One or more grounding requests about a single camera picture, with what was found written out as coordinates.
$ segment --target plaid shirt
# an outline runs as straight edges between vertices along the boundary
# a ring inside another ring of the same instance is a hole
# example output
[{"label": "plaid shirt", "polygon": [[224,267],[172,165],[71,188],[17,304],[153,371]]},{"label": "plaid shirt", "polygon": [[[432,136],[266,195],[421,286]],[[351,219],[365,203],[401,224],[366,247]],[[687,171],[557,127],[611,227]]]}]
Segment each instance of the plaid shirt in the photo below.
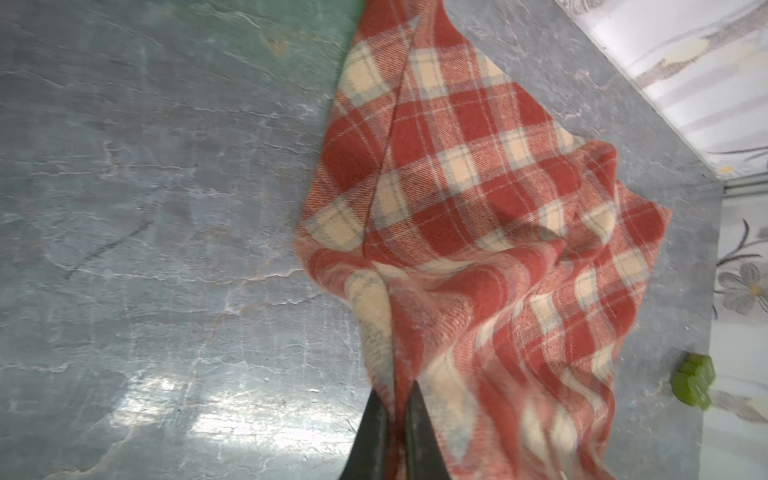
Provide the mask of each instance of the plaid shirt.
[{"label": "plaid shirt", "polygon": [[296,232],[359,319],[394,434],[414,379],[453,478],[610,478],[613,362],[670,212],[452,26],[369,0]]}]

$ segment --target dark scratch mark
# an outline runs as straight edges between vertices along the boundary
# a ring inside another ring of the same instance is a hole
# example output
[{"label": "dark scratch mark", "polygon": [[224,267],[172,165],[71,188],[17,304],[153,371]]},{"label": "dark scratch mark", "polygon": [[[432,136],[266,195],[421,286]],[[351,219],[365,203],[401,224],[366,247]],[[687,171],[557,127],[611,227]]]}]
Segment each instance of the dark scratch mark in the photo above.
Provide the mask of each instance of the dark scratch mark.
[{"label": "dark scratch mark", "polygon": [[149,228],[149,226],[151,224],[152,224],[152,220],[145,220],[144,222],[141,223],[141,225],[138,226],[138,228],[136,230],[130,232],[125,237],[122,237],[120,239],[115,240],[114,242],[107,243],[106,245],[102,245],[101,247],[97,248],[96,251],[94,251],[93,253],[89,253],[87,257],[85,257],[83,260],[81,260],[80,263],[75,265],[74,268],[72,268],[72,270],[69,270],[64,275],[64,278],[65,279],[69,279],[69,277],[72,276],[73,273],[75,273],[78,270],[80,270],[81,266],[83,266],[86,263],[90,262],[94,258],[101,257],[102,255],[107,253],[109,250],[112,250],[117,245],[120,245],[121,243],[123,243],[125,240],[128,240],[129,238],[136,237],[139,233],[141,233],[141,232],[145,231],[147,228]]}]

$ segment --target flower print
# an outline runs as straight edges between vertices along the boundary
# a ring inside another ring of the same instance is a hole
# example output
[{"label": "flower print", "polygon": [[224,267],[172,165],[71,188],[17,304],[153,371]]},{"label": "flower print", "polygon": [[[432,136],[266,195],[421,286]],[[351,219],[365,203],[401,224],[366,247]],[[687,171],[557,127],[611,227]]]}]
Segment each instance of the flower print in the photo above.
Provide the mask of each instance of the flower print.
[{"label": "flower print", "polygon": [[745,316],[758,303],[768,312],[768,278],[763,278],[754,263],[742,263],[739,275],[723,272],[717,280],[725,289],[723,306],[728,310]]}]

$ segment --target gray marble surface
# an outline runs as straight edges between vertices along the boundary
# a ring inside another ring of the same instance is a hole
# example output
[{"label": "gray marble surface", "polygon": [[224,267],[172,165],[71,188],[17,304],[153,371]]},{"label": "gray marble surface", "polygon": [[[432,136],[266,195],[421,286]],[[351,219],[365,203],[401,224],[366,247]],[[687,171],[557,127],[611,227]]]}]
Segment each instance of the gray marble surface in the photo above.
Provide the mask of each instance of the gray marble surface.
[{"label": "gray marble surface", "polygon": [[[674,221],[607,462],[694,479],[668,373],[707,346],[720,185],[554,3],[460,30]],[[293,256],[362,0],[0,2],[0,478],[335,478],[369,384]]]}]

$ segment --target green object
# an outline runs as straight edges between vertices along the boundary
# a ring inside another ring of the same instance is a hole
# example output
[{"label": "green object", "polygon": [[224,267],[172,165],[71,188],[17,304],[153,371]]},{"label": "green object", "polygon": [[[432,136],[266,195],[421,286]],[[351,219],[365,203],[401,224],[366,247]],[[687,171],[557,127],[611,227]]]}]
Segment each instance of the green object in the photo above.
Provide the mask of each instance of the green object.
[{"label": "green object", "polygon": [[672,374],[672,393],[682,403],[710,408],[710,386],[715,381],[715,365],[712,357],[688,353],[680,368]]}]

